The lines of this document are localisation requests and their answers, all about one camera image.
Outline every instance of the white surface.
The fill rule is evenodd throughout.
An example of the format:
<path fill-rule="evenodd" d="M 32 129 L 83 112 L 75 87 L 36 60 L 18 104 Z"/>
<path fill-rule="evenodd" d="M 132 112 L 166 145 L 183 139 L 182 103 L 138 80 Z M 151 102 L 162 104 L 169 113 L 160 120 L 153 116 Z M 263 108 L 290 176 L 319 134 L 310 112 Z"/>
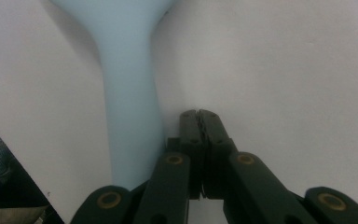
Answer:
<path fill-rule="evenodd" d="M 182 0 L 153 41 L 168 136 L 212 110 L 290 190 L 358 202 L 358 1 Z M 90 36 L 48 1 L 0 1 L 0 135 L 66 222 L 111 181 L 105 129 Z M 221 205 L 189 223 L 226 223 Z"/>

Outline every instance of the round fastener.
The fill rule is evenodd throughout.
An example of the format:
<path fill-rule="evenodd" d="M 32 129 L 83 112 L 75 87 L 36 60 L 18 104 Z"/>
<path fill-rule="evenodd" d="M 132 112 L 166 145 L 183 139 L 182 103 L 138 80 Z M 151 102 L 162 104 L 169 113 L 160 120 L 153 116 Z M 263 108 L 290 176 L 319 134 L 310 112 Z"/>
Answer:
<path fill-rule="evenodd" d="M 118 206 L 121 202 L 121 195 L 114 191 L 109 191 L 102 194 L 97 201 L 97 204 L 102 209 L 110 209 Z"/>
<path fill-rule="evenodd" d="M 320 203 L 326 205 L 332 210 L 344 211 L 347 209 L 347 205 L 344 203 L 344 201 L 342 201 L 342 199 L 330 193 L 319 194 L 318 200 Z"/>
<path fill-rule="evenodd" d="M 240 154 L 237 157 L 237 161 L 245 165 L 251 165 L 255 163 L 255 159 L 252 156 L 246 154 Z"/>
<path fill-rule="evenodd" d="M 172 165 L 179 165 L 183 162 L 183 158 L 181 156 L 169 156 L 165 161 Z"/>

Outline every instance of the white table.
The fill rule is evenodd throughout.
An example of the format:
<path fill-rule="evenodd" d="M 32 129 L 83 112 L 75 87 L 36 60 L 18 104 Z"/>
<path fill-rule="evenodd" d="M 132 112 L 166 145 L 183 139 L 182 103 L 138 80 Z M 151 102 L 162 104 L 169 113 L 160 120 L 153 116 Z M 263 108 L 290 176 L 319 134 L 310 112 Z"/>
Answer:
<path fill-rule="evenodd" d="M 358 202 L 358 0 L 182 0 L 153 40 L 167 136 L 212 110 L 293 192 Z M 0 1 L 0 135 L 65 222 L 111 183 L 105 129 L 90 36 L 47 0 Z M 221 206 L 189 223 L 226 223 Z"/>

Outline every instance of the blue plastic object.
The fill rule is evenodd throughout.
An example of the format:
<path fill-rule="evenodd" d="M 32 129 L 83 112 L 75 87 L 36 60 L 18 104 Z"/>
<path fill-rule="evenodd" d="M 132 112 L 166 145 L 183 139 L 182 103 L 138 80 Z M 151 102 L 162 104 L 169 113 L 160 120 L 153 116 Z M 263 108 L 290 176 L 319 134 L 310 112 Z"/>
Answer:
<path fill-rule="evenodd" d="M 150 36 L 174 0 L 50 0 L 80 22 L 100 52 L 113 184 L 134 189 L 164 148 Z"/>

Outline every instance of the brass screw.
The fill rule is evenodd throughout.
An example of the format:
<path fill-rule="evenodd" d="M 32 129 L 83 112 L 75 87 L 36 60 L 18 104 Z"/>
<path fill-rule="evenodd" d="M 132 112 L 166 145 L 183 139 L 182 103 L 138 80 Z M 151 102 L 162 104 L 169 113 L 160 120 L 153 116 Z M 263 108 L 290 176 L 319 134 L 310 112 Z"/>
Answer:
<path fill-rule="evenodd" d="M 241 154 L 237 158 L 238 162 L 245 164 L 245 165 L 251 165 L 255 163 L 255 159 L 251 157 L 250 155 Z"/>
<path fill-rule="evenodd" d="M 333 194 L 321 193 L 318 195 L 318 200 L 320 203 L 336 211 L 344 211 L 347 209 L 347 205 L 344 201 Z"/>
<path fill-rule="evenodd" d="M 178 165 L 183 162 L 183 158 L 181 156 L 169 156 L 165 161 L 169 164 Z"/>
<path fill-rule="evenodd" d="M 114 191 L 109 191 L 102 194 L 97 201 L 97 204 L 102 209 L 110 209 L 118 206 L 121 202 L 121 195 Z"/>

